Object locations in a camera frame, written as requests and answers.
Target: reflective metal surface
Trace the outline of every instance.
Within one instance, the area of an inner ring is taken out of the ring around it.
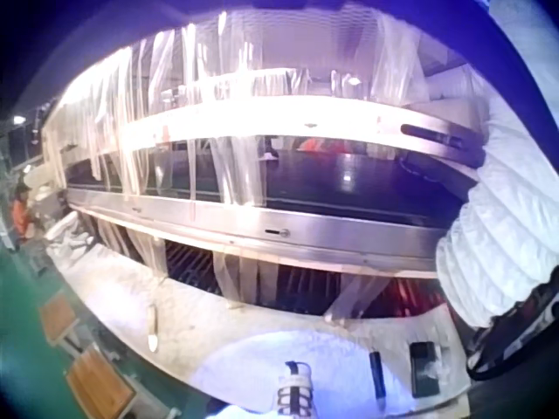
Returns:
[[[331,271],[430,277],[442,229],[294,213],[158,196],[68,189],[86,213],[208,250]]]
[[[484,159],[480,135],[467,128],[408,109],[327,96],[252,97],[181,107],[126,125],[122,141],[128,149],[139,149],[162,141],[248,135],[364,141],[473,168]]]

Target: person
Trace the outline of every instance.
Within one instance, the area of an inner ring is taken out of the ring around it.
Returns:
[[[16,186],[15,199],[11,207],[11,218],[20,241],[24,242],[27,229],[31,224],[31,216],[27,209],[27,201],[29,199],[30,188],[23,182]]]

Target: black phone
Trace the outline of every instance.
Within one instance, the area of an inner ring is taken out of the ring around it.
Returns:
[[[427,368],[437,360],[433,342],[413,342],[410,344],[411,394],[414,398],[438,395],[438,379],[427,374]]]

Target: ceiling light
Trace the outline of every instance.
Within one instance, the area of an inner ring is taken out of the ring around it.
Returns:
[[[26,121],[25,117],[16,115],[14,116],[14,125],[21,125]]]

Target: orange shirt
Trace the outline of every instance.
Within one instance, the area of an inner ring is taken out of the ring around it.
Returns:
[[[314,137],[308,138],[299,146],[299,151],[321,151],[321,144]]]
[[[22,203],[18,199],[14,201],[11,207],[11,218],[14,222],[17,232],[21,237],[25,237],[27,227],[29,227],[30,218],[27,214],[27,204]]]

